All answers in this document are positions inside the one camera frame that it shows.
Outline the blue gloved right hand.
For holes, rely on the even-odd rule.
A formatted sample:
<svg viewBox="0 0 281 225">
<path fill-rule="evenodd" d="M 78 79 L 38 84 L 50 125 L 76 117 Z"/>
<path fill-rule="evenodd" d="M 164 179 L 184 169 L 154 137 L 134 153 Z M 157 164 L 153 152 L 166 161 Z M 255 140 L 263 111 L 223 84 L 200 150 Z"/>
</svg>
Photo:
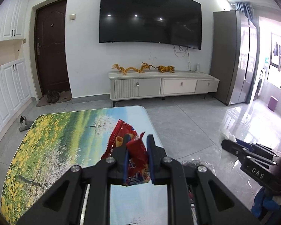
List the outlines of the blue gloved right hand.
<svg viewBox="0 0 281 225">
<path fill-rule="evenodd" d="M 265 188 L 262 187 L 254 198 L 251 212 L 255 217 L 262 219 L 268 212 L 278 211 L 280 205 L 281 196 L 266 195 Z"/>
</svg>

